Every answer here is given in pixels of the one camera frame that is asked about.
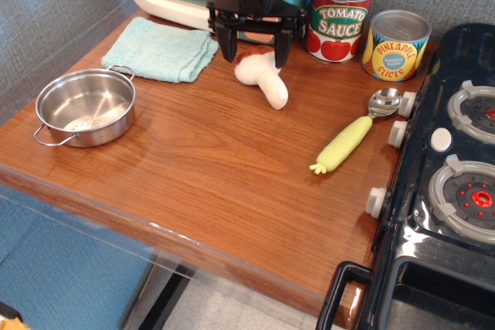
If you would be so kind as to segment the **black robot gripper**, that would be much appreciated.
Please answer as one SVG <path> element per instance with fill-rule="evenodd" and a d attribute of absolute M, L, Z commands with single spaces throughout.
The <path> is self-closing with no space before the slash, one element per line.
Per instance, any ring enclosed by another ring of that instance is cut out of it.
<path fill-rule="evenodd" d="M 209 27 L 217 34 L 222 55 L 232 63 L 241 32 L 265 34 L 275 41 L 275 65 L 287 63 L 292 40 L 305 33 L 306 7 L 287 0 L 209 0 Z"/>

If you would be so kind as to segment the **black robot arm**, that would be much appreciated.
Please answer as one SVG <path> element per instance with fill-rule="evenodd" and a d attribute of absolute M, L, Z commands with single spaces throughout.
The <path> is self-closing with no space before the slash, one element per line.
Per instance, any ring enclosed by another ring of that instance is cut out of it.
<path fill-rule="evenodd" d="M 207 8 L 209 27 L 229 62 L 236 56 L 239 32 L 273 35 L 278 68 L 287 63 L 292 40 L 304 36 L 306 9 L 284 0 L 209 0 Z"/>

